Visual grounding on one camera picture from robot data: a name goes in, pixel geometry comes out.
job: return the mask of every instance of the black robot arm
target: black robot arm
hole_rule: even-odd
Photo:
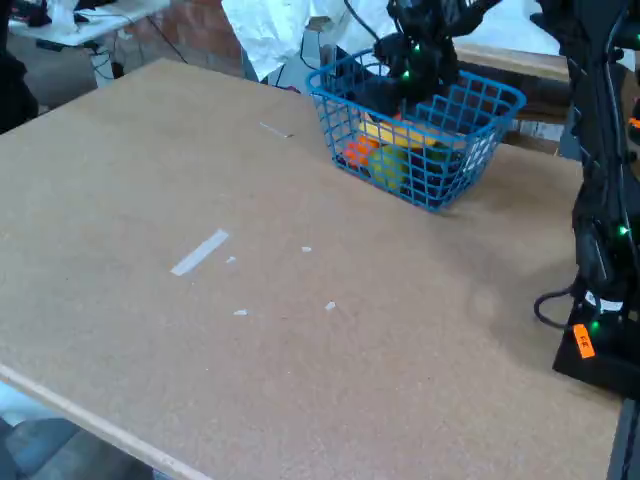
[[[500,0],[390,0],[397,33],[378,39],[376,57],[389,67],[384,94],[359,99],[393,115],[446,89],[458,75],[453,37],[472,32]],[[554,368],[585,382],[640,399],[640,184],[626,140],[620,87],[620,47],[640,44],[640,15],[633,0],[539,0],[533,20],[560,43],[567,58],[580,144],[583,184],[572,226],[578,273],[573,310]],[[536,302],[536,314],[543,300]],[[590,332],[595,358],[582,358],[574,326]]]

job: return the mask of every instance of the tape piece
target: tape piece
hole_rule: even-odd
[[[218,229],[216,233],[202,242],[198,248],[184,257],[180,263],[173,267],[171,269],[171,273],[178,277],[181,277],[185,273],[189,273],[197,267],[200,262],[207,258],[211,252],[222,245],[227,238],[229,238],[229,234],[224,230]]]
[[[573,326],[573,334],[576,337],[576,343],[578,344],[578,350],[580,350],[580,356],[585,358],[591,358],[596,356],[596,352],[593,349],[589,332],[583,324]]]

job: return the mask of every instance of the white desk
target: white desk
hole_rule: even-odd
[[[75,32],[62,31],[52,24],[33,28],[16,20],[9,21],[9,30],[14,35],[22,37],[46,40],[67,47],[79,47],[86,42],[98,40],[110,32],[116,32],[141,18],[163,10],[170,3],[170,0],[120,0],[110,5],[97,7],[94,10],[79,10],[78,13],[88,18],[89,22],[77,25]],[[109,61],[109,50],[105,46],[101,46],[97,51],[91,50],[90,52],[91,63],[96,72],[96,83],[98,87],[102,87],[109,83],[108,79],[113,75]]]

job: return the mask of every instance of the table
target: table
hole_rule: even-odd
[[[575,272],[575,162],[500,147],[427,214],[333,167],[308,98],[168,61],[0,158],[0,379],[152,466],[605,477],[620,401],[532,315]]]
[[[16,20],[9,21],[9,30],[14,35],[46,40],[67,47],[80,47],[163,10],[170,3],[170,0],[119,0],[95,9],[79,10],[78,13],[88,18],[89,22],[78,24],[77,31],[73,33],[62,32],[52,24],[32,28]],[[91,58],[98,87],[110,83],[109,79],[113,77],[113,72],[109,49],[105,45],[100,45],[97,50],[87,49],[87,52]]]

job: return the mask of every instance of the cork board surface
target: cork board surface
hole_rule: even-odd
[[[334,168],[308,98],[166,61],[0,162],[0,378],[176,478],[604,478],[620,402],[531,311],[575,163],[500,147],[427,214]]]

